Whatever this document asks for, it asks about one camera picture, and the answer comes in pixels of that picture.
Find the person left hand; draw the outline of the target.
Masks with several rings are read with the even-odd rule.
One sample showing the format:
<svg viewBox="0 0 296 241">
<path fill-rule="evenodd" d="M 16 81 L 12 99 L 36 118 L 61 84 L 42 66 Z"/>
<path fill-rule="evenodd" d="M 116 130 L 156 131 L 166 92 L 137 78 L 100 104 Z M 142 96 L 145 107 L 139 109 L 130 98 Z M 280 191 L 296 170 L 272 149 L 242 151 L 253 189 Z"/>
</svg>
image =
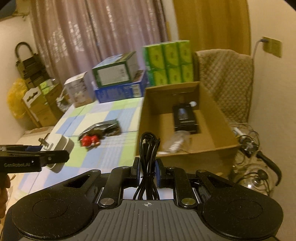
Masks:
<svg viewBox="0 0 296 241">
<path fill-rule="evenodd" d="M 8 201 L 8 191 L 11 186 L 11 181 L 8 175 L 6 175 L 4 188 L 1 188 L 1 199 L 0 199 L 0 218 L 4 218 L 6 212 L 6 203 Z"/>
</svg>

